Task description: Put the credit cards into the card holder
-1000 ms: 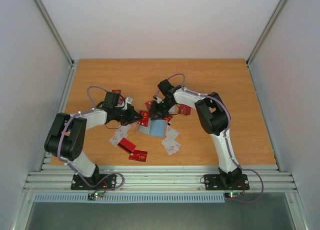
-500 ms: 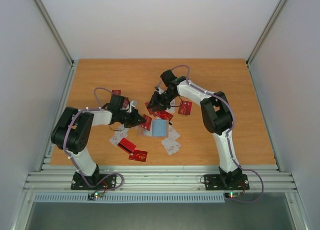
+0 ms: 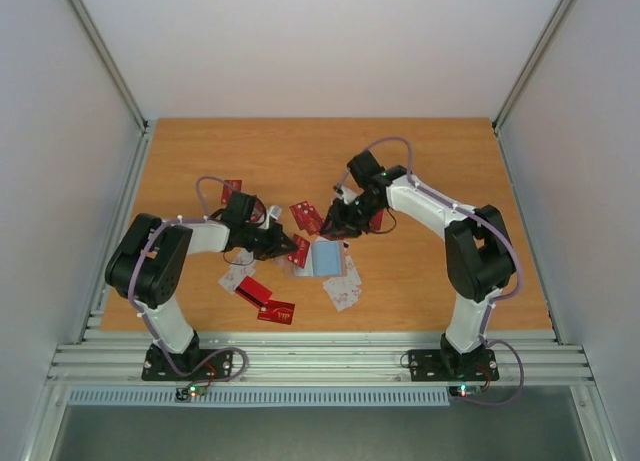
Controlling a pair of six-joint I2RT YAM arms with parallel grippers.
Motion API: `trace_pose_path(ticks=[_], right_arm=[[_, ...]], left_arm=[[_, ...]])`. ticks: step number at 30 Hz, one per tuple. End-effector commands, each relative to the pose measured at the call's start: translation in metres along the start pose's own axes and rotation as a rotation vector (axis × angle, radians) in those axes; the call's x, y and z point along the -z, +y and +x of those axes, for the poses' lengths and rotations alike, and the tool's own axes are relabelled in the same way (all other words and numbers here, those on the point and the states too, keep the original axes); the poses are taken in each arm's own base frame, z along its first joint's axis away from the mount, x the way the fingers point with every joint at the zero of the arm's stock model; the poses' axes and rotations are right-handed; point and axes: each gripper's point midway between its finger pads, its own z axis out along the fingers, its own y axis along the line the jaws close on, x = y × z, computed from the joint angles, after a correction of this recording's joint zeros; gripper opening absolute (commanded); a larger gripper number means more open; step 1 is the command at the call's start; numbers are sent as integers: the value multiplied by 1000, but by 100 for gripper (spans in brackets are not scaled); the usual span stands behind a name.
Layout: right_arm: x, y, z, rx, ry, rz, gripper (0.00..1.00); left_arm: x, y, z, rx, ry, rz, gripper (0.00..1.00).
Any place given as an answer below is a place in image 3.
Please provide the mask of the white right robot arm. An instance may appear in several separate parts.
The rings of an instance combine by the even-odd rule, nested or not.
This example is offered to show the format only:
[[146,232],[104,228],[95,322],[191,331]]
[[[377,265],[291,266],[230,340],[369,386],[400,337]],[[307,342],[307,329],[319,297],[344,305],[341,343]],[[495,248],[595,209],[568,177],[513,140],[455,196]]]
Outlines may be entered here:
[[504,289],[520,269],[500,211],[460,204],[400,166],[361,177],[358,183],[359,193],[334,187],[321,235],[351,239],[370,233],[371,220],[383,210],[405,214],[438,235],[456,293],[441,364],[450,376],[467,375],[476,366],[475,350],[483,343],[491,310],[508,297]]

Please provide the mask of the red VIP card inserted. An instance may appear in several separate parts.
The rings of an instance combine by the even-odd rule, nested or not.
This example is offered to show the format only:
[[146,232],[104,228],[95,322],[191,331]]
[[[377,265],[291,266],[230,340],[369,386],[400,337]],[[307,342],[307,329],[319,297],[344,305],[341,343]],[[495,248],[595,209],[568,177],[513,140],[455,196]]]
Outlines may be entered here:
[[310,251],[310,242],[304,237],[295,234],[293,241],[296,244],[296,251],[287,255],[287,260],[295,267],[304,269]]

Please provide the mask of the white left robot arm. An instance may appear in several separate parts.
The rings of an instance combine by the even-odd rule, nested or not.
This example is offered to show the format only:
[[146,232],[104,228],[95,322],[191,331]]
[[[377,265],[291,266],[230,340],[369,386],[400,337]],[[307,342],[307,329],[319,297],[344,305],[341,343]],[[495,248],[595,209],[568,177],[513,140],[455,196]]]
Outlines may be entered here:
[[104,278],[143,319],[154,344],[167,353],[165,365],[179,379],[195,376],[200,352],[191,348],[196,332],[184,318],[176,291],[186,258],[192,254],[226,253],[241,248],[256,261],[297,250],[277,219],[261,222],[250,215],[216,212],[209,218],[162,220],[142,213],[126,231],[109,259]]

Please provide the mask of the white card under arm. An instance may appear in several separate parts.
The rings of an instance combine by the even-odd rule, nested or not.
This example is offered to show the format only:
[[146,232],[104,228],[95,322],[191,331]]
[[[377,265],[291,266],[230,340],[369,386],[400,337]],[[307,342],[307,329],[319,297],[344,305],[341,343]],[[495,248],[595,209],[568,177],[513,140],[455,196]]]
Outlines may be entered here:
[[230,262],[227,273],[219,280],[220,286],[233,294],[246,277],[251,277],[255,274],[256,263],[257,261],[252,253],[241,250]]

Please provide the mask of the pink leather card holder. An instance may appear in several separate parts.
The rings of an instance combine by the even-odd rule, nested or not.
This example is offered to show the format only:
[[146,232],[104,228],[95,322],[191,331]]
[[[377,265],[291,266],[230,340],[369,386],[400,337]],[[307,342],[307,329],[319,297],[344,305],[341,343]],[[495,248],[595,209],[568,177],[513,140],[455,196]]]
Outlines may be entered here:
[[331,278],[346,273],[346,251],[343,240],[318,237],[311,243],[303,268],[295,266],[293,275],[299,278]]

